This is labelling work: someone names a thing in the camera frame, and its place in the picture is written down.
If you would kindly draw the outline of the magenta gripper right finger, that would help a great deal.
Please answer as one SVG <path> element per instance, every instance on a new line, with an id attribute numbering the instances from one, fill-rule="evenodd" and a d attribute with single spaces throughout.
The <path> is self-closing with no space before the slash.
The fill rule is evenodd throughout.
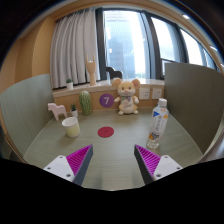
<path id="1" fill-rule="evenodd" d="M 152 183 L 182 169 L 170 156 L 159 156 L 139 145 L 134 146 L 134 155 L 145 184 Z"/>

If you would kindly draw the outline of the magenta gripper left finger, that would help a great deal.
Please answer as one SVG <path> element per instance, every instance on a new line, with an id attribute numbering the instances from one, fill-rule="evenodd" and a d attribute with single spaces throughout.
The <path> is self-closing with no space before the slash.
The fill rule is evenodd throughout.
<path id="1" fill-rule="evenodd" d="M 44 170 L 81 186 L 92 156 L 93 145 L 90 144 L 68 156 L 59 155 Z"/>

